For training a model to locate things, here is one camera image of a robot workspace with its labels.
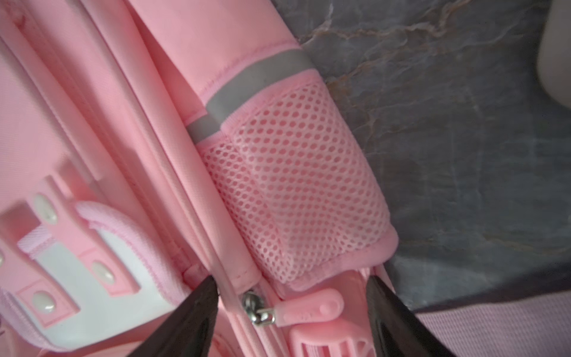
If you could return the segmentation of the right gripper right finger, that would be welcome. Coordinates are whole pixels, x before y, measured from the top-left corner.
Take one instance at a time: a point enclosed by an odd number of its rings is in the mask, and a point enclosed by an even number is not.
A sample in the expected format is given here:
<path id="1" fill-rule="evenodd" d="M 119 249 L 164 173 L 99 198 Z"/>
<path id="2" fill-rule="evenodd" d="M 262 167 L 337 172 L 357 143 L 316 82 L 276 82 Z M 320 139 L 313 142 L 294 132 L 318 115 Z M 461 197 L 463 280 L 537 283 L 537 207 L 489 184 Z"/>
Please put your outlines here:
<path id="1" fill-rule="evenodd" d="M 380 277 L 368 278 L 366 298 L 377 356 L 454 356 Z"/>

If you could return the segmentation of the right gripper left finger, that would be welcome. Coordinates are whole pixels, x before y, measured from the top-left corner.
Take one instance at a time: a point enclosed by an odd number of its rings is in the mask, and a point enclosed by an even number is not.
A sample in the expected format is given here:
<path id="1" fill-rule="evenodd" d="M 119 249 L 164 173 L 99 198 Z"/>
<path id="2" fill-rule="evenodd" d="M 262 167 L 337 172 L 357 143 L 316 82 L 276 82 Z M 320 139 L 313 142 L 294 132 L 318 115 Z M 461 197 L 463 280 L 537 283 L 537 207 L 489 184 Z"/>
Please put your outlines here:
<path id="1" fill-rule="evenodd" d="M 211 347 L 219 293 L 213 277 L 206 277 L 131 357 L 203 357 Z"/>

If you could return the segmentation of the pink backpack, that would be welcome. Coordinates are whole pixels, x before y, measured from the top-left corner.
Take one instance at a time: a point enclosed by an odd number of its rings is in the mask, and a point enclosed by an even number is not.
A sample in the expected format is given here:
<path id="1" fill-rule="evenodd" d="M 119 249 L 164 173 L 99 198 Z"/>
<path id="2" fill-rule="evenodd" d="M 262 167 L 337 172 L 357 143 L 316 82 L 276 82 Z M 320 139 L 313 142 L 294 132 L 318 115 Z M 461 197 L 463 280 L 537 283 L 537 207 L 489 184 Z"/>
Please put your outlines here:
<path id="1" fill-rule="evenodd" d="M 270 1 L 1 3 L 3 356 L 130 356 L 208 276 L 207 356 L 377 356 L 398 242 Z M 413 314 L 454 356 L 570 354 L 569 278 Z"/>

